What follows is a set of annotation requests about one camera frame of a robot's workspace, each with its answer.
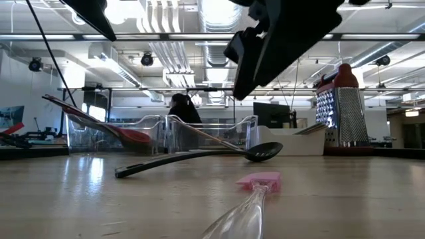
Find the pink spatula head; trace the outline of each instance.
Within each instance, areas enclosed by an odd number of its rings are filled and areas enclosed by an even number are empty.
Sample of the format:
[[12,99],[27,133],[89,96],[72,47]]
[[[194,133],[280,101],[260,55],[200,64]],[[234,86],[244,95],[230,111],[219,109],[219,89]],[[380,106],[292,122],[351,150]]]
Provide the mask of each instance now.
[[280,190],[280,173],[279,172],[262,172],[262,173],[252,173],[247,175],[236,184],[243,185],[243,188],[246,190],[252,190],[253,186],[256,184],[261,185],[271,185],[270,192],[276,192]]

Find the black cable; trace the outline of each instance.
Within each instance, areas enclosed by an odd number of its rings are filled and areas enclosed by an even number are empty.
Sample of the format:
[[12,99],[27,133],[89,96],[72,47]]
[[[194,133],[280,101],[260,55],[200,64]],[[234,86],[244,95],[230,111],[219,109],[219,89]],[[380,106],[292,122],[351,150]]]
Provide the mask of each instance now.
[[64,84],[64,86],[65,86],[65,88],[66,88],[66,91],[68,92],[69,98],[71,99],[72,104],[73,104],[75,107],[77,107],[77,105],[75,104],[74,98],[72,97],[71,91],[70,91],[70,90],[69,90],[69,88],[68,88],[68,84],[66,83],[65,78],[64,78],[64,76],[62,75],[62,72],[60,71],[59,65],[58,65],[58,63],[56,62],[56,58],[54,57],[53,52],[52,52],[52,50],[50,49],[50,45],[49,45],[49,44],[48,44],[48,42],[47,42],[47,38],[46,38],[46,35],[44,34],[43,28],[41,27],[41,24],[40,24],[39,18],[38,18],[38,17],[37,17],[37,15],[35,14],[35,11],[34,11],[34,9],[33,9],[33,6],[31,5],[31,2],[30,2],[29,0],[25,0],[25,1],[27,2],[27,5],[28,5],[28,7],[29,7],[29,10],[30,10],[30,11],[31,11],[31,13],[33,14],[33,17],[34,17],[35,23],[36,23],[36,24],[37,24],[37,26],[39,27],[39,30],[40,30],[40,33],[41,33],[42,39],[44,40],[44,43],[46,44],[46,47],[47,47],[48,53],[50,54],[50,57],[51,57],[51,58],[52,58],[52,60],[53,60],[54,66],[55,66],[55,67],[56,67],[56,69],[58,70],[58,73],[59,73],[60,79],[62,80],[62,83]]
[[290,111],[291,111],[291,112],[292,112],[292,106],[294,105],[295,92],[296,92],[296,90],[297,90],[298,68],[299,68],[299,59],[298,59],[298,61],[297,61],[297,72],[296,72],[296,75],[295,75],[294,92],[292,93],[292,102],[291,102],[291,108],[290,108]]

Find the clear spatula handle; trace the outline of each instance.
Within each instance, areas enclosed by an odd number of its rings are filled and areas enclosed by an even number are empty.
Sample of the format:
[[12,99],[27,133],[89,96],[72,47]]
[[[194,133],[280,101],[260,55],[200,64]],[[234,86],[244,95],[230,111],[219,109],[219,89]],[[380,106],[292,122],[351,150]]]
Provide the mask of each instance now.
[[254,185],[252,194],[216,220],[202,239],[261,239],[263,237],[264,197],[267,185]]

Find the desk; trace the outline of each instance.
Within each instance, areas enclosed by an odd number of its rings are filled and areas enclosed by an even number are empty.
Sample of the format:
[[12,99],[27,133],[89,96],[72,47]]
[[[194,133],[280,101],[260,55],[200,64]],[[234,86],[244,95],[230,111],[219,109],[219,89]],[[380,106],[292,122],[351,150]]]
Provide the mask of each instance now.
[[282,172],[265,238],[423,238],[425,164],[383,157],[191,159],[115,179],[138,157],[0,161],[2,238],[198,238],[248,193],[234,184]]

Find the utensil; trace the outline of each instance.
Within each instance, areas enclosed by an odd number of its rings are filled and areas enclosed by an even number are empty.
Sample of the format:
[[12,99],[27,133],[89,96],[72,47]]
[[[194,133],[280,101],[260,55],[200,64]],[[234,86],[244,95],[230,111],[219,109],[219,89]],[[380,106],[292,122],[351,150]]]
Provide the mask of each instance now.
[[233,144],[231,144],[231,143],[228,143],[228,142],[223,141],[223,140],[221,140],[221,139],[219,139],[219,138],[216,138],[216,137],[214,137],[214,136],[211,136],[211,135],[209,135],[209,134],[207,134],[207,133],[205,133],[205,132],[203,132],[203,131],[201,131],[201,130],[199,130],[199,129],[195,128],[195,127],[192,127],[192,126],[190,126],[190,125],[187,125],[187,124],[185,124],[185,123],[181,122],[181,121],[180,121],[180,120],[178,120],[178,119],[175,119],[175,118],[172,118],[172,119],[173,119],[175,122],[177,122],[179,125],[181,125],[181,126],[183,126],[183,127],[187,128],[187,129],[189,129],[189,130],[191,130],[191,131],[193,131],[193,132],[195,132],[195,133],[197,133],[197,134],[199,134],[199,135],[201,135],[201,136],[207,137],[207,138],[209,138],[209,139],[211,139],[211,140],[213,140],[213,141],[215,141],[215,142],[217,142],[217,143],[219,143],[219,144],[221,144],[221,145],[223,145],[223,146],[225,146],[225,147],[227,147],[227,148],[229,148],[229,149],[233,149],[233,150],[236,150],[236,151],[244,151],[244,150],[242,150],[241,148],[239,148],[238,146],[235,146],[235,145],[233,145]]
[[280,173],[253,173],[236,184],[252,190],[251,195],[209,226],[202,239],[263,238],[264,198],[280,190]]
[[145,133],[139,132],[134,129],[124,129],[116,127],[110,123],[102,123],[96,118],[89,116],[80,109],[59,100],[54,96],[45,95],[42,97],[62,108],[62,110],[68,114],[70,120],[84,126],[97,129],[104,133],[109,133],[114,137],[117,137],[124,147],[129,147],[131,149],[137,149],[138,147],[149,146],[151,142],[150,136]]
[[121,179],[144,170],[152,169],[161,165],[174,163],[186,159],[194,159],[197,157],[206,157],[214,155],[243,155],[245,159],[253,162],[263,162],[265,160],[275,157],[283,148],[281,143],[263,143],[250,148],[248,151],[235,151],[235,150],[210,150],[182,153],[176,155],[166,155],[158,158],[148,160],[143,163],[131,165],[128,167],[120,167],[115,169],[115,177]]

